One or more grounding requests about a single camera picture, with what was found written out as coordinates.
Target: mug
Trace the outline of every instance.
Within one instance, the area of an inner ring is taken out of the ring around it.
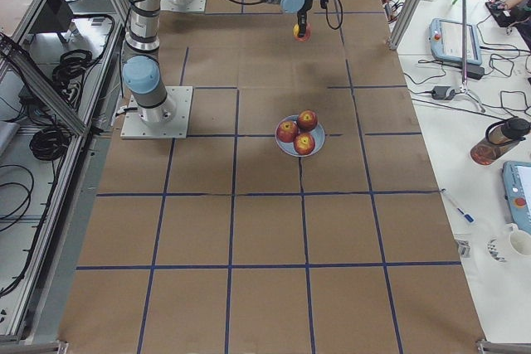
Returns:
[[[531,259],[531,235],[518,229],[514,223],[508,224],[505,233],[487,244],[490,255],[500,262],[511,259]]]

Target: white mounting plate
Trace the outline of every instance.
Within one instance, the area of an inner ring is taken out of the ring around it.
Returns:
[[[160,9],[165,12],[205,12],[207,0],[192,0],[191,2],[177,0],[160,0]]]
[[[166,86],[168,95],[175,101],[175,116],[168,122],[146,124],[136,111],[125,115],[121,138],[186,138],[190,107],[192,106],[192,86]],[[131,97],[130,108],[137,107],[136,100]]]

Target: apple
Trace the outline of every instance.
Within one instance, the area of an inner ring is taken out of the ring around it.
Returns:
[[[315,126],[317,126],[317,114],[309,109],[302,111],[297,116],[297,125],[299,129],[305,132],[315,129]]]
[[[276,137],[282,143],[293,143],[299,133],[299,127],[293,120],[283,120],[276,128]]]
[[[295,137],[293,147],[299,155],[310,154],[315,148],[314,136],[307,132],[299,134],[297,137]]]

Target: marker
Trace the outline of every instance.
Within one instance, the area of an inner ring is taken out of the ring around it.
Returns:
[[[465,212],[459,205],[457,205],[457,202],[454,200],[454,198],[452,198],[450,196],[450,194],[446,191],[445,188],[443,188],[441,190],[441,194],[444,195],[446,197],[446,199],[448,200],[449,203],[451,203],[455,209],[457,209],[457,211],[459,213],[461,213],[461,215],[463,215],[463,217],[469,222],[473,222],[474,221],[474,217],[472,217],[471,215],[469,215],[467,212]]]

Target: emergency stop button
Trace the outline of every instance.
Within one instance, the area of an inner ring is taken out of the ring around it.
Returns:
[[[524,207],[527,205],[527,202],[524,198],[516,198],[514,199],[514,204],[516,205],[516,207]]]

